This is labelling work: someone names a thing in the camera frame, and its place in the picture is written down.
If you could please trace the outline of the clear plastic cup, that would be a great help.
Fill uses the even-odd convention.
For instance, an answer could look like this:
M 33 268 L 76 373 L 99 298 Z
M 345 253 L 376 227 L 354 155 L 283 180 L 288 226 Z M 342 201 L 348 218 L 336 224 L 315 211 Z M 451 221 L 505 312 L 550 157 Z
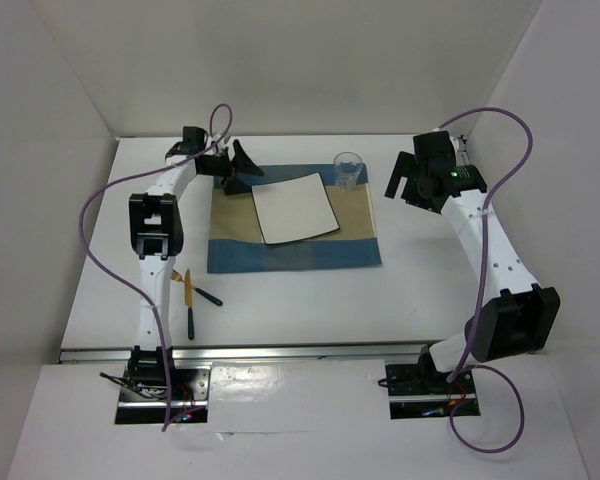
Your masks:
M 362 158 L 354 152 L 341 152 L 333 160 L 335 185 L 343 190 L 350 191 L 356 185 L 364 163 Z

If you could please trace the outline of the white square plate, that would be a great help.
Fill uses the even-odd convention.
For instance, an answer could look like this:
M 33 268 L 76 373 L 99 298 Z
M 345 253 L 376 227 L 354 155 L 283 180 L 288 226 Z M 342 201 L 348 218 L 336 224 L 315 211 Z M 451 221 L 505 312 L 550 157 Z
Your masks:
M 311 239 L 339 229 L 319 173 L 256 185 L 252 195 L 267 245 Z

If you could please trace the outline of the blue beige striped placemat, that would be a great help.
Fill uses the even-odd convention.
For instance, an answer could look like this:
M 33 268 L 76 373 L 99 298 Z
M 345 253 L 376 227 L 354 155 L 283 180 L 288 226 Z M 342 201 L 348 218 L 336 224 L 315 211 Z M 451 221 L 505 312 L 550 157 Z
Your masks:
M 212 190 L 207 271 L 212 274 L 333 270 L 382 264 L 369 194 L 367 168 L 354 189 L 335 185 L 331 164 L 269 165 L 264 175 L 242 175 L 248 186 L 288 181 L 318 173 L 339 229 L 287 244 L 264 243 L 250 193 L 227 196 L 216 178 Z

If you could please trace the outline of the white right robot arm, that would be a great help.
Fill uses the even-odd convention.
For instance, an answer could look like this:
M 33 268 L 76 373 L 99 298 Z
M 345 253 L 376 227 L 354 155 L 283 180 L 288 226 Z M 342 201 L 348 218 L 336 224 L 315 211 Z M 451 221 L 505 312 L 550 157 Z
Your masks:
M 385 195 L 444 217 L 477 275 L 478 310 L 461 333 L 422 349 L 414 376 L 440 391 L 457 366 L 472 367 L 545 347 L 561 300 L 524 266 L 502 227 L 479 170 L 456 163 L 444 130 L 420 134 L 398 155 Z

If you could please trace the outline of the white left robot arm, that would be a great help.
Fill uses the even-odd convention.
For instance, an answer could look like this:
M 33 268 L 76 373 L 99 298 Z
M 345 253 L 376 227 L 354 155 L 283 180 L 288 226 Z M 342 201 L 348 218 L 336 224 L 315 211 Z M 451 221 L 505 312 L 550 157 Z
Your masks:
M 144 193 L 129 198 L 130 241 L 140 267 L 140 323 L 128 364 L 131 381 L 156 399 L 176 390 L 169 332 L 171 274 L 184 247 L 179 200 L 198 176 L 218 178 L 224 193 L 246 193 L 240 174 L 264 172 L 237 139 L 213 137 L 199 127 L 185 127 L 182 139 L 165 155 L 165 166 Z

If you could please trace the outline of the aluminium front rail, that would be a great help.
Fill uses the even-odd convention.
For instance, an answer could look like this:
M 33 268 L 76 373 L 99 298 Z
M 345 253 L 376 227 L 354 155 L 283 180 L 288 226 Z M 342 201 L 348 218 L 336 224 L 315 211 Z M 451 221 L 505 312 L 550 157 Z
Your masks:
M 174 348 L 176 362 L 279 362 L 301 360 L 416 359 L 430 342 L 198 346 Z

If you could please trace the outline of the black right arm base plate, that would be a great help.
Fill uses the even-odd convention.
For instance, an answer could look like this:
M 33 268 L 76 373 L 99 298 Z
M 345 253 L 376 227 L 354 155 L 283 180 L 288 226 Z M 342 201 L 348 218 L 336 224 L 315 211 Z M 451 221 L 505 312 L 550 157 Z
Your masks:
M 392 420 L 445 418 L 454 408 L 457 416 L 481 415 L 471 373 L 448 383 L 445 374 L 425 378 L 415 364 L 389 364 L 377 384 L 388 394 Z

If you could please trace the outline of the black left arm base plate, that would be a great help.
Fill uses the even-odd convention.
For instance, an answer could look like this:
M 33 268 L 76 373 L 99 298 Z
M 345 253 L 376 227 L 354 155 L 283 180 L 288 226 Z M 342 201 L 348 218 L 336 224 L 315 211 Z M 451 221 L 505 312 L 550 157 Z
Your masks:
M 206 423 L 211 380 L 210 366 L 177 371 L 170 401 L 170 419 L 175 424 Z M 128 376 L 118 377 L 116 425 L 162 424 L 167 405 L 164 385 L 133 384 Z

